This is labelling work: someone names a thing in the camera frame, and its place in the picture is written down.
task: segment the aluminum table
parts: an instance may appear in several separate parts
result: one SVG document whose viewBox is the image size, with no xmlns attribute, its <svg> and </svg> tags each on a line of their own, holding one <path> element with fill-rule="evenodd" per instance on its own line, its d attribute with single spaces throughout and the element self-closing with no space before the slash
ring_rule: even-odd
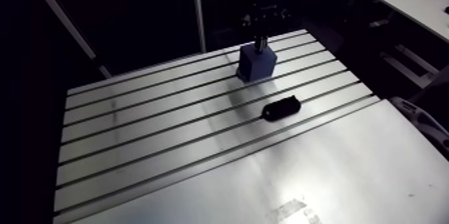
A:
<svg viewBox="0 0 449 224">
<path fill-rule="evenodd" d="M 235 46 L 70 90 L 54 223 L 448 220 L 449 164 L 399 112 L 305 30 L 269 45 L 254 84 Z"/>
</svg>

